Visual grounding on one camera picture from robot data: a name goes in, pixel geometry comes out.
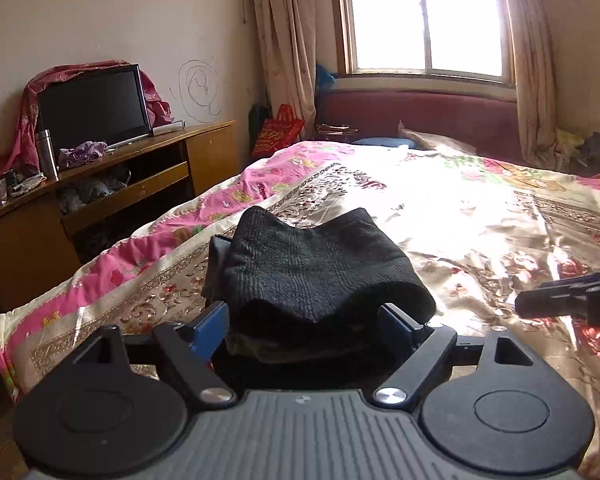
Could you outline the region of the beige floral curtain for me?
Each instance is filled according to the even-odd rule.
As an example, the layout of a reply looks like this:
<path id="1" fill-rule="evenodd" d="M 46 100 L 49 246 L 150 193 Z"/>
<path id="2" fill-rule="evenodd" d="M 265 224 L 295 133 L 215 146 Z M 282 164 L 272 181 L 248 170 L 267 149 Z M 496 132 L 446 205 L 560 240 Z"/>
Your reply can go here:
<path id="1" fill-rule="evenodd" d="M 506 0 L 512 33 L 519 143 L 532 166 L 557 166 L 555 78 L 541 0 Z"/>
<path id="2" fill-rule="evenodd" d="M 315 0 L 254 0 L 265 88 L 273 110 L 288 104 L 313 136 L 316 78 Z"/>

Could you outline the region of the purple crumpled cloth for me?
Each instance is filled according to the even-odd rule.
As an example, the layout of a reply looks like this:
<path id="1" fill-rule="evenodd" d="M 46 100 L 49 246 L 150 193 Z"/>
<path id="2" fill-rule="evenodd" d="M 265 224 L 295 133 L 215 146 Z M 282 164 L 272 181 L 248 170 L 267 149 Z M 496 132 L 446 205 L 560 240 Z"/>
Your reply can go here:
<path id="1" fill-rule="evenodd" d="M 106 142 L 86 141 L 76 148 L 61 148 L 58 154 L 58 167 L 68 170 L 81 167 L 102 158 L 107 151 Z"/>

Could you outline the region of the black flat screen tv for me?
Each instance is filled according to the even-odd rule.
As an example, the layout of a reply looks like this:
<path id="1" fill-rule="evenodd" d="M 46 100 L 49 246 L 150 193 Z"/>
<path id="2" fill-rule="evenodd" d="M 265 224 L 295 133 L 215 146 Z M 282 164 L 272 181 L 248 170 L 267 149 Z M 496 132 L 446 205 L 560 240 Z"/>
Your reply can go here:
<path id="1" fill-rule="evenodd" d="M 38 94 L 41 128 L 55 151 L 80 144 L 117 145 L 148 136 L 151 130 L 136 65 L 90 70 L 53 82 Z"/>

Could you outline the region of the maroon padded window bench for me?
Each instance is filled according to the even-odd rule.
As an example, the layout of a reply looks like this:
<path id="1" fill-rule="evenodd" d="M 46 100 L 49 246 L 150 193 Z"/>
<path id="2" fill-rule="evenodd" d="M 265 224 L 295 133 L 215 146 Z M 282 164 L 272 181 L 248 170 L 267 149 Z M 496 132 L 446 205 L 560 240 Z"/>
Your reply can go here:
<path id="1" fill-rule="evenodd" d="M 316 121 L 348 126 L 359 138 L 396 138 L 399 127 L 438 134 L 473 146 L 477 154 L 521 164 L 513 102 L 417 91 L 325 91 Z"/>

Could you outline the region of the wooden tv cabinet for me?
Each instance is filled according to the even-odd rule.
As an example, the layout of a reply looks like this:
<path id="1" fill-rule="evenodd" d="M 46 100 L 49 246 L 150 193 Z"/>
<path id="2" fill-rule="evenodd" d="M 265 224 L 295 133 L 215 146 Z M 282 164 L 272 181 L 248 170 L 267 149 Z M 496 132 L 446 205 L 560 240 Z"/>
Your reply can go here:
<path id="1" fill-rule="evenodd" d="M 116 148 L 0 206 L 0 314 L 240 170 L 234 122 Z"/>

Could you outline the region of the floral satin bedspread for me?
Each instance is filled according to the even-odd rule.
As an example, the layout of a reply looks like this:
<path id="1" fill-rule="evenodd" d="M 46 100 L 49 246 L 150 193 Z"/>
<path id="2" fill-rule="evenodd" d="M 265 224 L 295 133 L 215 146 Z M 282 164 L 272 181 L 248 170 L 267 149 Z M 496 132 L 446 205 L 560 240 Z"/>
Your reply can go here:
<path id="1" fill-rule="evenodd" d="M 88 337 L 162 413 L 219 389 L 365 389 L 494 474 L 600 479 L 600 171 L 302 142 L 0 315 L 22 399 Z"/>

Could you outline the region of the dark clothes pile on nightstand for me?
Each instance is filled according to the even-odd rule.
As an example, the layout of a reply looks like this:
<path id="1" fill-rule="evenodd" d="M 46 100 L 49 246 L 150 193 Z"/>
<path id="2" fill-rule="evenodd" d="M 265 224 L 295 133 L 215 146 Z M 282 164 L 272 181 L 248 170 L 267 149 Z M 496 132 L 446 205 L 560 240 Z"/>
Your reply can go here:
<path id="1" fill-rule="evenodd" d="M 571 172 L 582 177 L 600 174 L 600 133 L 594 132 L 586 138 L 571 157 Z"/>

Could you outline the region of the steel thermos flask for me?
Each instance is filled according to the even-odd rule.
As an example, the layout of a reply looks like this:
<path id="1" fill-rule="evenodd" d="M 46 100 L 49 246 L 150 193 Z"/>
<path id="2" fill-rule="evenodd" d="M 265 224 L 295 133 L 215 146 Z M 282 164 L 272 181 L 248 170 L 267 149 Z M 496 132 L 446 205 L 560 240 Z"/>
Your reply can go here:
<path id="1" fill-rule="evenodd" d="M 42 174 L 44 174 L 47 180 L 57 180 L 58 170 L 50 130 L 45 129 L 35 133 L 35 144 Z"/>

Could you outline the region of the left beige floral curtain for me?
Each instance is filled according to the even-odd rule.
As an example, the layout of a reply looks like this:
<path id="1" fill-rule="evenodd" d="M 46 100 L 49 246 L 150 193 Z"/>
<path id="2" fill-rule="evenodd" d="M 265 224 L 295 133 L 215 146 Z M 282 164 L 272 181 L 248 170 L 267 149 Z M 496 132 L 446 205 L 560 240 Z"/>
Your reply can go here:
<path id="1" fill-rule="evenodd" d="M 315 0 L 254 0 L 265 88 L 273 110 L 288 104 L 313 136 L 316 78 Z"/>

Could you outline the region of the pink cloth behind tv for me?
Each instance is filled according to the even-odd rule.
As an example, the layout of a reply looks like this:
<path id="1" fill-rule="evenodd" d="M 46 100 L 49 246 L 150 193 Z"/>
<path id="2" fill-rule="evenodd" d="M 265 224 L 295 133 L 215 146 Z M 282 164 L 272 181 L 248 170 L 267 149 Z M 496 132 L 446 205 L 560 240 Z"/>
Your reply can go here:
<path id="1" fill-rule="evenodd" d="M 122 66 L 130 66 L 130 63 L 122 60 L 107 60 L 85 64 L 57 65 L 33 77 L 22 92 L 12 148 L 0 156 L 0 180 L 8 170 L 15 169 L 20 174 L 27 172 L 30 174 L 40 169 L 34 133 L 40 114 L 38 95 L 43 90 L 50 84 L 64 82 L 81 74 Z M 170 104 L 161 99 L 154 83 L 142 70 L 140 70 L 140 85 L 147 105 L 149 125 L 157 127 L 173 122 Z"/>

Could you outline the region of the dark grey knit pants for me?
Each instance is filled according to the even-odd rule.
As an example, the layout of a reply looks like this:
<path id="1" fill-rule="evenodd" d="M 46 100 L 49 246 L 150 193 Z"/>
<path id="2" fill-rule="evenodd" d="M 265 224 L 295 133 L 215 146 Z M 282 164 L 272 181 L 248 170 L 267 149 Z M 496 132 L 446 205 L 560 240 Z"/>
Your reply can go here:
<path id="1" fill-rule="evenodd" d="M 311 229 L 247 209 L 232 237 L 211 237 L 202 296 L 230 310 L 228 352 L 261 363 L 366 349 L 383 304 L 419 324 L 436 312 L 410 259 L 363 208 Z"/>

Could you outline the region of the right beige floral curtain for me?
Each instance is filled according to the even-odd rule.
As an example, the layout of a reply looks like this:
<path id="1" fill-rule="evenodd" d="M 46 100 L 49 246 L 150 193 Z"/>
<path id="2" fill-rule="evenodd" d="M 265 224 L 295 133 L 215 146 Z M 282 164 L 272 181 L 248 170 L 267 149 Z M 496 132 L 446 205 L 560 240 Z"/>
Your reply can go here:
<path id="1" fill-rule="evenodd" d="M 532 166 L 557 166 L 555 78 L 541 0 L 506 0 L 512 33 L 519 143 Z"/>

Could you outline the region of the window with frame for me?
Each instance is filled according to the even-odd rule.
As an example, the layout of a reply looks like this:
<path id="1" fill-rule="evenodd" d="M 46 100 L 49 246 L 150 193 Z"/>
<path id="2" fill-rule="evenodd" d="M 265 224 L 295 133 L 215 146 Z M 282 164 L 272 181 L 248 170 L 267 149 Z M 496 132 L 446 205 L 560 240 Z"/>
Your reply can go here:
<path id="1" fill-rule="evenodd" d="M 332 0 L 341 76 L 510 86 L 506 0 Z"/>

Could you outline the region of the red shopping bag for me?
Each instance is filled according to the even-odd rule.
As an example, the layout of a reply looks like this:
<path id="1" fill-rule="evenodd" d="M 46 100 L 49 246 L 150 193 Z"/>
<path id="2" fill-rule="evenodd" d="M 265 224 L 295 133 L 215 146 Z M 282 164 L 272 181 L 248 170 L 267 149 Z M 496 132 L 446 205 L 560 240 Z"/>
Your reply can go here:
<path id="1" fill-rule="evenodd" d="M 297 140 L 304 121 L 296 116 L 294 108 L 282 104 L 274 118 L 265 119 L 251 152 L 253 158 L 271 157 L 283 148 L 289 148 Z"/>

